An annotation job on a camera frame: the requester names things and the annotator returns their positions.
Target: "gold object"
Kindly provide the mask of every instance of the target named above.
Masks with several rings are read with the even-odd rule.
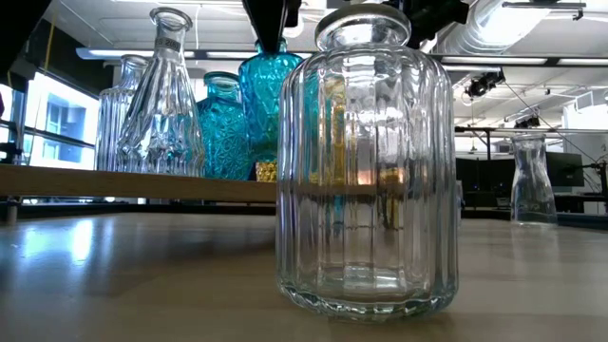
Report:
[[[256,162],[257,181],[276,182],[276,161]]]

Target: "clear glass decanter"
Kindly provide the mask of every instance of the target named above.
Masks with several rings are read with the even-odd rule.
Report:
[[[511,138],[515,177],[511,190],[511,221],[523,225],[555,225],[558,215],[547,175],[543,134]]]
[[[451,83],[386,5],[346,6],[281,93],[276,272],[294,303],[381,322],[458,289]]]
[[[101,104],[95,144],[95,168],[99,171],[116,171],[116,145],[126,112],[148,65],[145,58],[130,54],[124,55],[121,63],[121,81],[99,95]]]
[[[302,58],[286,52],[284,39],[277,54],[262,51],[259,42],[256,42],[256,49],[257,55],[243,62],[238,69],[240,91],[249,125],[252,158],[255,162],[275,162],[278,97],[283,81]]]
[[[119,171],[200,177],[204,148],[183,58],[192,20],[170,8],[153,9],[150,17],[157,26],[154,55],[127,113]]]
[[[238,76],[208,72],[204,82],[207,98],[198,103],[205,146],[204,177],[247,181],[252,162]]]

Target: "ceiling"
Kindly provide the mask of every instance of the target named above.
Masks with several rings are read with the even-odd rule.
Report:
[[[201,49],[254,49],[256,38],[248,18],[238,6],[225,5],[231,1],[239,3],[239,0],[208,0],[202,6],[170,5],[186,12],[193,20],[196,18],[198,23],[198,41],[192,29],[186,36],[186,48],[192,49],[198,45]],[[552,12],[506,54],[608,56],[608,1],[584,2],[587,3],[587,10],[581,20],[573,21],[573,12]],[[307,5],[302,11],[303,31],[295,38],[288,38],[288,48],[316,51],[316,22],[323,16],[328,3],[335,7],[340,2],[305,0],[304,3]],[[144,0],[53,0],[45,17],[49,21],[54,17],[59,29],[90,48],[152,48],[155,30],[148,13],[158,5],[157,2]],[[199,61],[189,63],[189,67],[235,72],[238,64]],[[561,107],[571,102],[572,96],[585,93],[584,86],[607,86],[608,90],[608,68],[505,67],[504,74],[513,90],[528,105],[539,105],[542,117],[552,125],[561,123]],[[551,88],[552,95],[545,95],[547,88]],[[462,88],[455,89],[457,124],[471,124],[472,115],[472,122],[478,126],[497,126],[505,116],[526,108],[526,104],[505,85],[492,90],[472,105],[462,94]]]

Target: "ceiling duct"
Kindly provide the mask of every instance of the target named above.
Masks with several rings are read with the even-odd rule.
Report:
[[[519,42],[551,11],[505,7],[505,2],[479,0],[468,15],[466,25],[456,26],[434,52],[502,54]]]

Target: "wooden shelf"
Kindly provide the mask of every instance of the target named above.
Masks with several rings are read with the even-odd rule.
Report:
[[[0,196],[275,202],[274,183],[0,165]]]

